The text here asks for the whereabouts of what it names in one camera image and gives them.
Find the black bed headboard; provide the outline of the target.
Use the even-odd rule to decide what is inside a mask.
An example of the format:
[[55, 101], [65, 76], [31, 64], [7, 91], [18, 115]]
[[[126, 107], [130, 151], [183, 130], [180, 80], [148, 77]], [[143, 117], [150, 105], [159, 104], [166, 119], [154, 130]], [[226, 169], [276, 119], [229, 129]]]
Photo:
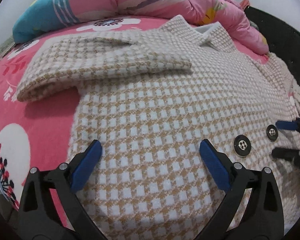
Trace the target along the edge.
[[286, 63], [300, 85], [300, 32], [259, 9], [248, 7], [244, 12], [266, 38], [269, 50]]

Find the black coat button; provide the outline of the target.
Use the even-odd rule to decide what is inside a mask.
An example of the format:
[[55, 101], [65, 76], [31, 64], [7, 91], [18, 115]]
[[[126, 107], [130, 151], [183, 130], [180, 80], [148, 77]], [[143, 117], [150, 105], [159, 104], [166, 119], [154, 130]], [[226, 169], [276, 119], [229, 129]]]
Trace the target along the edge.
[[276, 126], [269, 125], [266, 129], [266, 135], [270, 141], [276, 141], [279, 136]]
[[246, 157], [251, 151], [251, 142], [245, 135], [238, 135], [234, 139], [234, 150], [241, 156]]

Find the pink and blue quilt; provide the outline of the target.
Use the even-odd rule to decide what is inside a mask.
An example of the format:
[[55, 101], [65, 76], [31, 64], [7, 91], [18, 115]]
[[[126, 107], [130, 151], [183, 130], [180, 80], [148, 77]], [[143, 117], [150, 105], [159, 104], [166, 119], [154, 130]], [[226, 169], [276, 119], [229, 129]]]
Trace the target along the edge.
[[250, 25], [235, 0], [36, 0], [14, 24], [13, 39], [25, 43], [50, 31], [116, 15], [165, 19], [181, 15], [193, 25], [219, 22], [253, 52], [269, 51], [266, 38]]

